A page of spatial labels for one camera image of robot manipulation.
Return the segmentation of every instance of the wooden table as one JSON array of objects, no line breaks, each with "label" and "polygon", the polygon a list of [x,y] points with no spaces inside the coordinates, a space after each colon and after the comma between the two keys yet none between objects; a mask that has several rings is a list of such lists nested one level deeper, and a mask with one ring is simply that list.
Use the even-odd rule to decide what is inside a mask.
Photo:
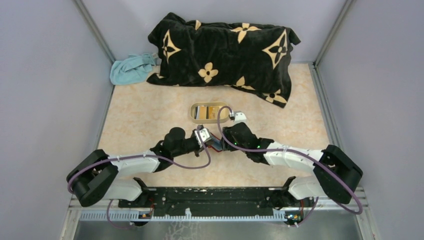
[{"label": "wooden table", "polygon": [[[291,97],[285,108],[231,87],[158,86],[147,82],[116,86],[107,113],[99,149],[109,155],[144,152],[163,140],[173,127],[185,129],[189,137],[196,124],[189,108],[196,102],[225,102],[247,116],[247,125],[258,137],[307,149],[324,149],[329,143],[309,66],[291,64]],[[222,126],[231,126],[228,121]],[[205,124],[220,137],[216,124]],[[291,176],[306,173],[284,166],[254,163],[240,151],[210,151],[207,168],[187,170],[170,166],[157,173],[140,173],[150,187],[253,187],[282,186]],[[204,152],[179,156],[175,161],[186,166],[204,165]]]}]

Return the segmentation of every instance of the gray wall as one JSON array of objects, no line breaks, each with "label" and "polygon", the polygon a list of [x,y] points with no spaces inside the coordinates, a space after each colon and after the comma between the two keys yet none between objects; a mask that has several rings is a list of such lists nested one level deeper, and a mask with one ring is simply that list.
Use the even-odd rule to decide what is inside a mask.
[{"label": "gray wall", "polygon": [[54,240],[95,147],[110,63],[71,0],[0,2],[0,239]]},{"label": "gray wall", "polygon": [[424,1],[357,1],[319,70],[382,239],[424,239]]},{"label": "gray wall", "polygon": [[157,52],[147,36],[169,12],[186,21],[275,24],[302,43],[294,62],[313,61],[346,0],[83,0],[117,59]]}]

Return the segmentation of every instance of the black blanket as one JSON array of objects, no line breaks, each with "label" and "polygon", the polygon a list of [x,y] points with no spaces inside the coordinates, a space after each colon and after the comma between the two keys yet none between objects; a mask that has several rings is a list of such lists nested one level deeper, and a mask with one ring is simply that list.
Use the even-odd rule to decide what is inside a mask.
[{"label": "black blanket", "polygon": [[288,66],[300,43],[284,26],[184,21],[169,13],[148,36],[159,49],[160,73],[147,82],[166,86],[231,86],[284,108],[292,83]]}]

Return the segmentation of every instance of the teal cloth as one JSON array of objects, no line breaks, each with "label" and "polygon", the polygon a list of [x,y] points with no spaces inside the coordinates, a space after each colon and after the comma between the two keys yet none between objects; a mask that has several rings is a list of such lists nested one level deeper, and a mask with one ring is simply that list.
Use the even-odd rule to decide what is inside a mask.
[{"label": "teal cloth", "polygon": [[129,55],[123,61],[115,61],[110,70],[110,81],[114,85],[128,85],[144,82],[156,65],[150,53]]}]

